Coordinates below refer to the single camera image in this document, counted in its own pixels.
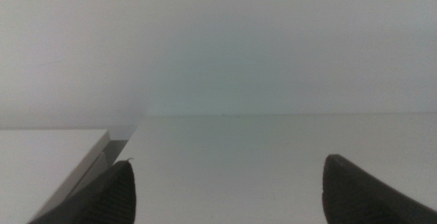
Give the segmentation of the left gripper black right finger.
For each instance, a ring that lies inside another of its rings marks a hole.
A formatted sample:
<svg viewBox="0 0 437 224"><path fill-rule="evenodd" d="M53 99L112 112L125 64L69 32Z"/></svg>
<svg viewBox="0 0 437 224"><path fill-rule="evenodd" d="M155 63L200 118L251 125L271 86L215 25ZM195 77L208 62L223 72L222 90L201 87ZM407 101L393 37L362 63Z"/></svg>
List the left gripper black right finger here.
<svg viewBox="0 0 437 224"><path fill-rule="evenodd" d="M322 206L330 224L436 224L436 211L373 177L339 154L326 157Z"/></svg>

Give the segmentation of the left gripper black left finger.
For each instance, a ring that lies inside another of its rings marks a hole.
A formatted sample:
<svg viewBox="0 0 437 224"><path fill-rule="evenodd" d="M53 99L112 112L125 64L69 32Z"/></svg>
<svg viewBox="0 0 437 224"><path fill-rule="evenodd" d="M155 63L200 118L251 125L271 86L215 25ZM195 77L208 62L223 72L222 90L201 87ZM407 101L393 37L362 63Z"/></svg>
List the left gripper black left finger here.
<svg viewBox="0 0 437 224"><path fill-rule="evenodd" d="M31 224L133 224L136 217L135 175L123 160Z"/></svg>

